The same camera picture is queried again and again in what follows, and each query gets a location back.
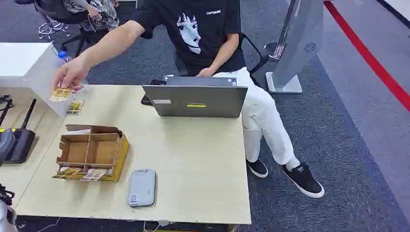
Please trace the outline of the person's right hand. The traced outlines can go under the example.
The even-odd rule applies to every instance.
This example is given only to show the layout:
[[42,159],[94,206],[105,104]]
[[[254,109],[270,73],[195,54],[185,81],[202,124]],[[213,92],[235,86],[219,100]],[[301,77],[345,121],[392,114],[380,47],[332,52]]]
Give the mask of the person's right hand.
[[84,88],[82,81],[87,77],[90,66],[80,57],[70,60],[56,70],[51,82],[51,89],[72,89],[78,91]]

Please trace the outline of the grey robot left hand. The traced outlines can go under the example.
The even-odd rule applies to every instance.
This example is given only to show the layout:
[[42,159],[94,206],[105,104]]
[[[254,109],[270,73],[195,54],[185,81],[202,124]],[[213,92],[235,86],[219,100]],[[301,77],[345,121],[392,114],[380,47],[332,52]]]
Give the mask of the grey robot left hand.
[[15,135],[12,129],[6,129],[0,135],[0,165],[2,165],[15,143]]

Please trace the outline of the person's left hand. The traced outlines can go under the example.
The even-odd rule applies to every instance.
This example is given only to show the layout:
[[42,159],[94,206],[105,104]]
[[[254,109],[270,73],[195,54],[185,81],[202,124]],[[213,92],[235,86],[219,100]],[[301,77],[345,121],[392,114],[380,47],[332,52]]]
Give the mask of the person's left hand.
[[196,77],[212,77],[216,70],[212,67],[204,68],[196,75]]

